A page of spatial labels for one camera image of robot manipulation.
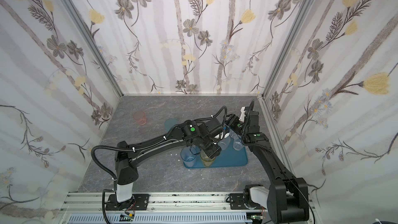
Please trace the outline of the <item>clear faceted glass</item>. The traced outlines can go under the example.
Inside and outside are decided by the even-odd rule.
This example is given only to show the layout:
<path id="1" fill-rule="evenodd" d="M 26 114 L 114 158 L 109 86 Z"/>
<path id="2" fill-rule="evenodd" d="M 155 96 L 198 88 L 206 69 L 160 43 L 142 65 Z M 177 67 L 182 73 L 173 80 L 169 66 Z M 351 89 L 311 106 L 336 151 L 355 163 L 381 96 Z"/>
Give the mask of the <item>clear faceted glass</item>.
<path id="1" fill-rule="evenodd" d="M 194 155 L 197 156 L 201 153 L 201 148 L 195 145 L 192 145 L 189 149 L 189 151 Z"/>

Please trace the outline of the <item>yellow tall plastic cup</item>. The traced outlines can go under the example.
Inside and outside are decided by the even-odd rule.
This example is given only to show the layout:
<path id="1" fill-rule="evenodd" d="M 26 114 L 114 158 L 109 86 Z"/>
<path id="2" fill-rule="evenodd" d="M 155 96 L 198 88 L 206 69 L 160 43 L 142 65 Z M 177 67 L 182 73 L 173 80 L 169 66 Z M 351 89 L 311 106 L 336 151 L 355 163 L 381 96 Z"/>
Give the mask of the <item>yellow tall plastic cup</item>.
<path id="1" fill-rule="evenodd" d="M 215 157 L 214 158 L 210 158 L 205 152 L 204 150 L 201 150 L 200 152 L 200 157 L 201 157 L 201 161 L 202 164 L 204 165 L 204 167 L 209 168 L 211 167 L 211 165 L 213 164 L 213 162 L 215 161 Z"/>

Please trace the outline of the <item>blue tall plastic cup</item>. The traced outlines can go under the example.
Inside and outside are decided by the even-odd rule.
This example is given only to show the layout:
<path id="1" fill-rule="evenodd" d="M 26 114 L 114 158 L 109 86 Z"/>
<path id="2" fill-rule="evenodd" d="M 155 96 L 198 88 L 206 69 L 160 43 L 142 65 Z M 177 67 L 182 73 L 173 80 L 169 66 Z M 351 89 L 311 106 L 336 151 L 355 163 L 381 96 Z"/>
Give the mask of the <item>blue tall plastic cup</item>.
<path id="1" fill-rule="evenodd" d="M 185 147 L 180 152 L 181 159 L 184 166 L 187 168 L 192 168 L 196 162 L 196 154 L 191 151 L 191 147 Z"/>

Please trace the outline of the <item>teal plastic tray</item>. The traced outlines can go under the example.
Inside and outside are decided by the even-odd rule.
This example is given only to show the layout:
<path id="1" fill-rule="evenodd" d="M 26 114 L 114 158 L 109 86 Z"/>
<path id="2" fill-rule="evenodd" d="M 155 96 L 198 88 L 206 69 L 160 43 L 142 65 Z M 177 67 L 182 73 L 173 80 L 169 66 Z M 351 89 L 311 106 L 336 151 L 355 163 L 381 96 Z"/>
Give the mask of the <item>teal plastic tray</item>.
<path id="1" fill-rule="evenodd" d="M 240 151 L 236 151 L 233 148 L 233 142 L 235 139 L 238 139 L 238 136 L 236 136 L 236 134 L 230 131 L 230 129 L 227 129 L 226 134 L 229 134 L 231 137 L 230 145 L 226 150 L 221 150 L 220 155 L 216 157 L 215 161 L 209 168 L 242 167 L 248 163 L 248 158 L 245 148 L 243 148 Z M 196 162 L 194 167 L 188 169 L 204 169 L 204 168 L 206 167 L 204 167 L 204 165 L 202 164 L 201 157 L 199 154 L 196 157 Z"/>

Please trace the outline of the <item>green tall plastic cup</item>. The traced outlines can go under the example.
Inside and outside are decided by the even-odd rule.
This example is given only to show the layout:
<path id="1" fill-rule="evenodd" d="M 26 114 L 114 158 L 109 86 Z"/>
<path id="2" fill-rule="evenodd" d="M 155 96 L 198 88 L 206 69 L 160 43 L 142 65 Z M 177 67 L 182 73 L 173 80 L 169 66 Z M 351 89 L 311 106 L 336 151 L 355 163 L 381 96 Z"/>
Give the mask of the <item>green tall plastic cup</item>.
<path id="1" fill-rule="evenodd" d="M 169 118 L 164 122 L 166 132 L 168 132 L 174 125 L 178 123 L 177 119 Z"/>

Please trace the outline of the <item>pink small plastic cup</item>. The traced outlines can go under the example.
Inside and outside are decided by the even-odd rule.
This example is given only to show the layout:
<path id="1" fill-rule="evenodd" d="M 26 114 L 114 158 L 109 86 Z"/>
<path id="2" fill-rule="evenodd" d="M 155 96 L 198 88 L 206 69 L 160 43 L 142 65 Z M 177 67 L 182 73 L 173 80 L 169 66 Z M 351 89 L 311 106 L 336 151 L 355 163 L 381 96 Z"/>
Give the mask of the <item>pink small plastic cup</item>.
<path id="1" fill-rule="evenodd" d="M 133 114 L 133 118 L 139 125 L 145 125 L 147 123 L 147 117 L 144 111 L 137 111 Z"/>

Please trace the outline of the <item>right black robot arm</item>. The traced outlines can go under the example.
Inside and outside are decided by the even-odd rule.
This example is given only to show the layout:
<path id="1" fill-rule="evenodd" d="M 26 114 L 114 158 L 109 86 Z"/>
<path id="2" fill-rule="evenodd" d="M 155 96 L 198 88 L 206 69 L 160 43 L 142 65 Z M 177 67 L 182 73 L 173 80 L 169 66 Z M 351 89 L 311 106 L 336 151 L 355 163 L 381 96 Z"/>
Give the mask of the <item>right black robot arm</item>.
<path id="1" fill-rule="evenodd" d="M 308 200 L 308 185 L 286 168 L 272 149 L 269 138 L 260 131 L 259 113 L 254 111 L 254 101 L 243 108 L 243 118 L 228 114 L 226 125 L 257 157 L 270 181 L 268 189 L 262 185 L 244 188 L 246 207 L 264 207 L 275 224 L 308 221 L 313 212 Z"/>

